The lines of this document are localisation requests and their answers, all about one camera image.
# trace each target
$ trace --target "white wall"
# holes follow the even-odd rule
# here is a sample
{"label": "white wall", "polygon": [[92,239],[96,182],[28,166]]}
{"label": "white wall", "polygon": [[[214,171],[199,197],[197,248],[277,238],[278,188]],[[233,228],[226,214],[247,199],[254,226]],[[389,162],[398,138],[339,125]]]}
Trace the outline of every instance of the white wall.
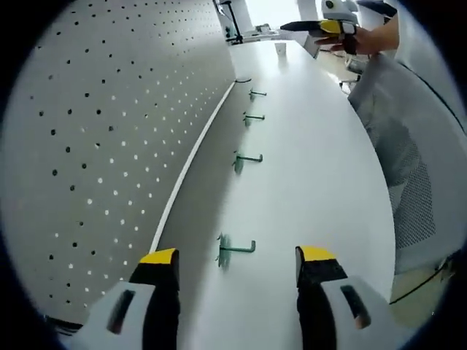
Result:
{"label": "white wall", "polygon": [[320,0],[297,0],[298,11],[301,20],[318,20],[316,1]]}
{"label": "white wall", "polygon": [[[248,14],[247,3],[245,0],[232,0],[232,10],[235,14],[236,22],[239,25],[240,33],[243,34],[245,31],[253,30],[253,25],[251,24],[250,15]],[[232,14],[228,9],[227,5],[223,5],[224,12],[232,18]],[[221,19],[221,24],[225,26],[225,23],[231,23],[229,19]]]}

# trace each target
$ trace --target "chair backrest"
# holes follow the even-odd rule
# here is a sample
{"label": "chair backrest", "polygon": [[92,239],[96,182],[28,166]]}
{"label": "chair backrest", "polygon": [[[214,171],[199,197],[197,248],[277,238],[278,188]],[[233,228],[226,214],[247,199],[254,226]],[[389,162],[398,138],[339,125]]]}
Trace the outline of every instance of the chair backrest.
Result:
{"label": "chair backrest", "polygon": [[467,232],[467,136],[416,74],[374,56],[349,96],[377,152],[402,273],[461,248]]}

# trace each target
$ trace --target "white table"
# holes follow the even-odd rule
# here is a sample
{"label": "white table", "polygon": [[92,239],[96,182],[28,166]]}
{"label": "white table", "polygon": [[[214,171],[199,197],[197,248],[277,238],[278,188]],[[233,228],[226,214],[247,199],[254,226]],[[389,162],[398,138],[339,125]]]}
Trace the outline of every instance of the white table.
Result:
{"label": "white table", "polygon": [[[389,300],[395,239],[385,179],[358,116],[296,42],[231,48],[237,84],[185,178],[159,249],[180,250],[180,349],[301,349],[297,245],[333,252]],[[247,91],[267,92],[250,101]],[[246,128],[242,112],[265,114]],[[264,156],[244,164],[233,151]],[[252,254],[218,268],[220,234]]]}

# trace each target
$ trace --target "pegboard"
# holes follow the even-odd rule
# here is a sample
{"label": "pegboard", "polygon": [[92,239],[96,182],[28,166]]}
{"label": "pegboard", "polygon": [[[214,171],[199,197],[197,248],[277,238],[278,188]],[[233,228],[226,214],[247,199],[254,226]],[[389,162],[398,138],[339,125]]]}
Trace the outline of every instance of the pegboard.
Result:
{"label": "pegboard", "polygon": [[51,24],[1,153],[7,246],[42,313],[83,323],[131,275],[233,80],[209,0],[76,1]]}

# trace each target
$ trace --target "human hand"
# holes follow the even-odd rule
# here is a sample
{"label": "human hand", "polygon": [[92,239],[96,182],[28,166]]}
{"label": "human hand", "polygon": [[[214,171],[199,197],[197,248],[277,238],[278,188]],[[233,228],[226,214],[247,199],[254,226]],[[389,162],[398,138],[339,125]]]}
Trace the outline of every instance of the human hand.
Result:
{"label": "human hand", "polygon": [[[357,54],[359,55],[373,55],[378,53],[382,49],[382,43],[379,37],[372,31],[357,27],[357,32],[354,35],[357,42]],[[317,40],[314,42],[317,45],[328,45],[332,44],[331,51],[344,51],[344,45],[342,39],[338,37],[329,37]]]}

